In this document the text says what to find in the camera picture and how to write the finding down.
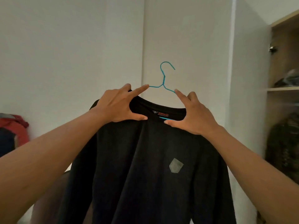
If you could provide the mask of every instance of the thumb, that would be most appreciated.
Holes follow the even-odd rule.
[[[130,119],[133,120],[147,120],[147,117],[141,114],[131,113]]]
[[[165,120],[164,123],[167,125],[170,125],[171,127],[176,127],[180,128],[180,122],[181,121],[176,121],[176,120]]]

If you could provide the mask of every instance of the cabinet shelf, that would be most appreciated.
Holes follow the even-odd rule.
[[[290,87],[278,87],[278,88],[268,88],[268,92],[272,91],[290,91],[290,90],[298,90],[299,91],[299,86],[290,86]]]

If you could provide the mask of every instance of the hand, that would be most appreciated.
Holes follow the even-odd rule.
[[[187,114],[181,121],[165,120],[164,123],[204,137],[220,127],[210,110],[199,102],[195,92],[189,93],[188,96],[185,96],[179,90],[175,90],[175,93],[185,105]]]
[[[91,109],[98,113],[103,113],[105,122],[120,122],[127,119],[147,120],[144,115],[132,113],[129,108],[131,100],[147,90],[149,85],[143,85],[131,92],[130,84],[125,84],[120,89],[106,90],[103,96],[99,99],[97,105]]]

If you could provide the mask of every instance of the finger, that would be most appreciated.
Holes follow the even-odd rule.
[[[165,124],[170,125],[171,127],[180,128],[181,121],[176,120],[165,120]]]
[[[129,91],[131,90],[131,84],[127,83],[123,87],[121,87],[121,90]]]
[[[189,98],[189,100],[191,100],[191,101],[198,101],[198,98],[197,98],[197,95],[196,95],[196,93],[195,92],[190,92],[189,94],[188,94],[188,96],[187,96],[188,98]]]
[[[174,92],[176,93],[178,98],[180,98],[181,102],[186,106],[190,100],[178,89],[175,89]]]
[[[130,114],[130,118],[129,119],[133,119],[133,120],[147,120],[147,117],[141,114],[136,114],[136,113],[132,113]]]
[[[142,92],[146,91],[148,88],[149,88],[149,85],[148,85],[148,84],[145,84],[145,85],[143,85],[143,86],[141,86],[141,87],[139,87],[139,88],[137,88],[137,89],[131,91],[131,92],[130,92],[131,97],[133,98],[133,97],[138,96],[138,95],[141,94]]]

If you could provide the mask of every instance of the gray chest patch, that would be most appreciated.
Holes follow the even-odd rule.
[[[178,161],[176,158],[174,158],[170,165],[169,168],[171,170],[172,173],[178,173],[180,171],[180,169],[183,167],[183,163]]]

